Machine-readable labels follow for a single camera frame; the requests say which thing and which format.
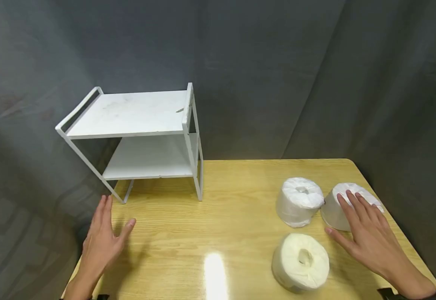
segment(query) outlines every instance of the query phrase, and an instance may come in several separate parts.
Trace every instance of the wrist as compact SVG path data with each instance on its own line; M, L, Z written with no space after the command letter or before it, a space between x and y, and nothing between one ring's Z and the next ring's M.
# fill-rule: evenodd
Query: wrist
M436 293L433 282L421 274L414 266L413 271L395 274L388 281L399 294L410 300L424 299Z
M100 276L78 270L75 277L66 287L65 300L88 300L91 299Z

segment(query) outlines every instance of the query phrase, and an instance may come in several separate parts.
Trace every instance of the lower shelf board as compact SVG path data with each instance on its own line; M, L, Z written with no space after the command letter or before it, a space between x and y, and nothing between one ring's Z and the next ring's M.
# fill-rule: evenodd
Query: lower shelf board
M193 159L198 134L190 133ZM183 135L124 137L103 173L106 180L192 177Z

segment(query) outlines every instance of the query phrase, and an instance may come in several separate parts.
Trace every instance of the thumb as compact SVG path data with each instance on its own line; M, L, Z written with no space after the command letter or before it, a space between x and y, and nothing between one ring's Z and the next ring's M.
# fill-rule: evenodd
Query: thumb
M354 247L356 246L352 240L347 239L341 233L339 233L336 229L331 228L331 227L326 227L325 232L328 233L328 235L331 237L332 240L334 240L336 243L338 243L338 245L343 247L343 249L345 249L345 251L347 251L351 255L351 252L353 251Z
M125 243L125 241L130 236L130 233L133 230L133 227L135 227L135 224L136 224L135 218L130 219L129 221L126 222L125 227L123 227L123 229L121 230L120 236L118 237L118 239L120 240L120 243Z

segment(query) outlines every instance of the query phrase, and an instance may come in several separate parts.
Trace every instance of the roll core hole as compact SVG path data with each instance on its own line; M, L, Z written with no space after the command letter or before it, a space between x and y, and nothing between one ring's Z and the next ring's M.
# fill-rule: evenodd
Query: roll core hole
M300 192L300 193L308 194L308 190L307 190L305 187L302 187L302 186L300 186L300 187L295 187L295 190L297 190L297 191Z
M311 256L308 250L301 249L300 252L298 252L298 261L303 266L309 267L313 263L313 256Z

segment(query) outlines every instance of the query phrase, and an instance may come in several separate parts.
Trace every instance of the shelf top board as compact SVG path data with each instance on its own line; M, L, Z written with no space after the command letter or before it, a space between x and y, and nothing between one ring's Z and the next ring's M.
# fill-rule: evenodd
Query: shelf top board
M67 130L71 139L183 132L186 90L101 94Z

